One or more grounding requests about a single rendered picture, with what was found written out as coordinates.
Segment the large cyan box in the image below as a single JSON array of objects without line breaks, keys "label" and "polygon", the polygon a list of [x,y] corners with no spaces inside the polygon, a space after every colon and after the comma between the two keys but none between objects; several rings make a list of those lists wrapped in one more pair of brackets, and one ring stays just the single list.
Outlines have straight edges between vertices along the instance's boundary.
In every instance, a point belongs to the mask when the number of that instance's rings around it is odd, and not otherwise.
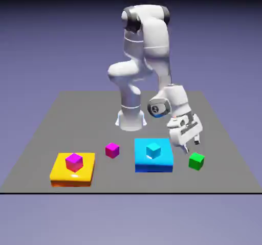
[{"label": "large cyan box", "polygon": [[[146,156],[146,146],[157,143],[161,154],[155,159]],[[172,172],[173,152],[169,138],[136,138],[134,140],[135,172]]]}]

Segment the small green cube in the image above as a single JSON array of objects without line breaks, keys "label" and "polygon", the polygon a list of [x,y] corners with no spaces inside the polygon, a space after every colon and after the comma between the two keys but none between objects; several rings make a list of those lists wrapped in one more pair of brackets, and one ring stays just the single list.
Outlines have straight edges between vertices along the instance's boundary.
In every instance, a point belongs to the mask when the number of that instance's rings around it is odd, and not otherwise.
[{"label": "small green cube", "polygon": [[196,152],[192,153],[192,155],[189,157],[189,168],[199,171],[203,167],[204,159],[204,155],[201,155]]}]

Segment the small magenta cube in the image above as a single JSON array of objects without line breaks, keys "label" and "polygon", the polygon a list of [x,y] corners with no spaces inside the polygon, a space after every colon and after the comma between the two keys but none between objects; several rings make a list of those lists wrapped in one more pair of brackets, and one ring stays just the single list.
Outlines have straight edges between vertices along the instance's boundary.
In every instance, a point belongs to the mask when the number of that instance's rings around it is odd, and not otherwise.
[{"label": "small magenta cube", "polygon": [[68,170],[77,172],[83,167],[83,158],[82,156],[73,153],[65,159],[65,164]]},{"label": "small magenta cube", "polygon": [[117,157],[120,153],[120,147],[118,144],[115,143],[109,143],[105,147],[105,155],[108,156],[111,159],[114,159]]}]

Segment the large yellow box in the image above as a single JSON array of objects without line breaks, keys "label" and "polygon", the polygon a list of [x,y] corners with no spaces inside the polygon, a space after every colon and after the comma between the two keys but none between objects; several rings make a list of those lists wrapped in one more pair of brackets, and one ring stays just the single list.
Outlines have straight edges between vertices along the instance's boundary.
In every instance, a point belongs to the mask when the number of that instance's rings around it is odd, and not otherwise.
[{"label": "large yellow box", "polygon": [[89,187],[92,182],[95,153],[76,153],[83,158],[83,167],[77,172],[67,169],[65,159],[73,153],[59,153],[50,173],[53,187]]}]

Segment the small cyan cube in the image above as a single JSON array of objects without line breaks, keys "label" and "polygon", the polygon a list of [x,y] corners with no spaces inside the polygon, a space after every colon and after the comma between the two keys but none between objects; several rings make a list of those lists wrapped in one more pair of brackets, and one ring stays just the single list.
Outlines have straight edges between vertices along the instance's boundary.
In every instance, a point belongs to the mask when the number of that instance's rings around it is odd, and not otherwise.
[{"label": "small cyan cube", "polygon": [[146,146],[146,156],[150,159],[155,159],[161,154],[161,147],[153,142]]}]

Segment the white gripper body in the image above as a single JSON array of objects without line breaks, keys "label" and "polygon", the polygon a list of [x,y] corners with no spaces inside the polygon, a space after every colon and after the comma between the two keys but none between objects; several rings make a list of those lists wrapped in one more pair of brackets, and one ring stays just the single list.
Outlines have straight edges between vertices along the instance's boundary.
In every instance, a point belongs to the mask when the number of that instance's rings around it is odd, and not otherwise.
[{"label": "white gripper body", "polygon": [[188,116],[172,118],[169,121],[169,136],[174,146],[182,146],[202,132],[203,127],[197,114],[193,115],[193,121],[189,122]]}]

